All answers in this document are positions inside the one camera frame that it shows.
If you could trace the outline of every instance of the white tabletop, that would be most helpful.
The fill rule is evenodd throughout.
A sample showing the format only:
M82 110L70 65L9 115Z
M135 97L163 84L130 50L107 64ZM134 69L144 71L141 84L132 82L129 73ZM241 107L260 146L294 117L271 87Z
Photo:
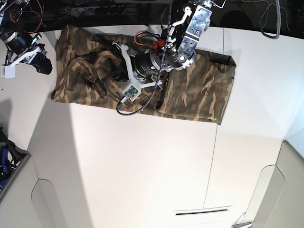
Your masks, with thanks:
M95 29L134 35L146 27ZM50 42L41 42L55 67ZM167 227L172 210L232 205L229 227L246 211L302 105L304 41L209 28L198 48L231 55L237 64L221 126L51 102L55 68L45 76L22 64L16 78L0 78L0 122L9 123L17 145L29 145L70 227Z

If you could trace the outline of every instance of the camouflage pants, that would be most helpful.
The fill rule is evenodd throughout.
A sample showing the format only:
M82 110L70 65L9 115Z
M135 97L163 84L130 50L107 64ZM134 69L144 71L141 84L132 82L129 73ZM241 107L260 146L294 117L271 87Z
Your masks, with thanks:
M123 97L114 72L122 58L113 52L112 40L127 43L138 52L132 37L97 37L73 26L67 26L59 38L57 83L52 100L115 109ZM197 57L188 69L171 71L142 114L215 122L220 124L234 82L236 64L232 57L196 50ZM133 102L126 101L122 111L133 112L149 99L153 88L143 89Z

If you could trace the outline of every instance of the electrical wire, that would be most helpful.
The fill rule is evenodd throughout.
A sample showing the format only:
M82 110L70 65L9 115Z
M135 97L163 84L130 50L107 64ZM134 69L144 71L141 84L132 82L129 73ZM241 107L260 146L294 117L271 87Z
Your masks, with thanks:
M256 1L256 0L252 0L252 1L246 1L246 0L241 0L242 2L247 2L247 3L254 3L255 7L256 7L256 12L259 16L259 22L258 22L258 25L260 27L260 31L261 33L267 37L267 38L270 38L270 39L278 39L280 37L280 32L281 32L281 8L280 8L280 0L275 0L275 9L276 9L276 35L275 36L270 36L268 34L266 34L263 30L263 22L262 22L262 19L263 19L263 16L265 15L265 12L263 13L263 15L261 15L260 13L260 10L257 6L257 3L259 1Z
M253 1L247 1L247 0L234 1L234 2L231 2L231 3L237 3L237 2L254 3ZM258 0L258 1L256 1L256 3L260 3L260 2L264 2L264 3L267 4L266 9L264 10L264 13L263 13L262 16L261 16L261 18L263 18L263 17L266 15L265 22L264 22L264 24L262 24L262 26L263 26L263 28L264 28L265 25L267 24L268 14L269 14L269 9L270 9L270 7L271 7L271 6L276 7L276 5L273 4L273 3L269 3L269 2L266 1L266 0ZM286 13L286 27L287 27L287 29L290 31L290 28L289 28L289 26L288 26L288 13L287 13L287 10L286 10L284 7L281 7L280 9L281 9L281 10L284 10L285 13Z
M161 13L161 29L162 30L165 30L165 27L162 25L162 17L163 17L163 14L165 13L167 7L163 9L162 13Z
M48 26L48 29L49 29L50 27L52 27L53 25L57 24L57 23L58 23L59 21L61 21L63 18L65 18L65 17L67 17L67 16L69 16L69 15L70 15L70 13L64 15L62 18L60 18L59 20L57 20L55 23L53 23L53 24L51 24L50 26Z
M169 14L168 14L168 29L167 29L167 37L166 37L166 41L165 41L165 44L164 44L164 47L163 47L163 53L162 53L162 56L161 56L161 65L160 65L160 70L158 72L158 76L157 76L157 79L156 79L156 82L155 82L155 86L154 86L154 89L153 89L153 92L149 98L149 100L146 102L146 104L144 106L142 106L140 109L138 109L137 111L135 112L132 112L132 113L121 113L119 111L119 107L120 105L122 105L122 100L124 100L126 97L122 97L122 99L118 102L117 106L116 106L116 111L118 114L120 115L124 115L124 116L129 116L129 115L134 115L134 114L137 114L139 113L140 111L142 111L145 107L147 107L147 105L151 102L151 100L153 99L155 93L156 93L156 90L157 90L157 87L158 87L158 82L162 76L162 68L163 68L163 63L165 61L165 55L166 55L166 50L167 50L167 45L168 45L168 39L169 39L169 31L170 31L170 27L171 27L171 13L172 13L172 5L173 5L173 1L171 1L170 3L170 6L169 6Z
M39 30L41 24L42 24L43 9L41 7L41 4L40 4L39 0L37 0L37 3L39 5L40 11L41 11L41 17L40 17L39 23L38 23L38 25L36 26L36 28L33 31L31 31L31 32L25 32L25 33L33 34L33 33L37 32Z
M11 20L14 24L16 24L17 21L15 20L15 16L14 16L14 18L13 18L13 15L12 15L13 10L14 10L14 9L10 9L10 11L9 11L9 18L10 18L10 20Z
M42 13L42 15L40 15L38 12L36 12L36 11L34 11L33 9L32 9L32 6L30 5L30 3L28 4L28 6L29 6L29 8L30 8L30 11L23 11L24 13L35 13L38 17L39 17L39 19L41 19L41 18L43 18L43 15L44 15L44 4L43 4L43 1L41 0L41 3L42 3L42 11L43 11L43 13ZM43 27L45 27L45 28L47 28L47 26L42 22L41 23L41 25L43 26Z
M139 37L139 38L142 38L142 37L154 37L156 39L160 39L161 38L161 36L159 34L150 33L150 32L145 31L145 30L141 30L141 31L137 32L135 34L135 36L134 36L134 42L135 42L135 44L137 44L139 46L146 47L146 48L148 48L147 45L137 42L137 40L136 40L137 37Z
M68 12L68 13L71 13L71 7L70 7L70 6L67 6L67 7L65 8L65 11Z

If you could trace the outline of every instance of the metal plate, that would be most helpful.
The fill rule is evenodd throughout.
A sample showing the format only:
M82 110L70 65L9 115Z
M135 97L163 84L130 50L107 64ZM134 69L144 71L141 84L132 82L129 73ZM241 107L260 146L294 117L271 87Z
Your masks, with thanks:
M192 56L201 34L209 27L211 14L212 12L203 6L198 6L196 8L177 51L178 56L185 55L186 59Z

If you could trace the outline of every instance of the screw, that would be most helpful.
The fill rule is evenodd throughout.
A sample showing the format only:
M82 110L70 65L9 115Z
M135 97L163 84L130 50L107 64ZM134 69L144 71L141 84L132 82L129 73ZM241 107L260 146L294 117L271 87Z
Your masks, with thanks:
M168 45L167 45L167 47L168 47L168 48L172 48L172 47L173 47L173 44L172 44L171 42L169 42Z
M184 55L180 55L180 56L179 56L179 61L182 62L182 61L185 61L185 59L186 59L186 57L185 57Z
M41 40L42 39L41 34L40 33L36 34L36 36L34 37L34 39Z

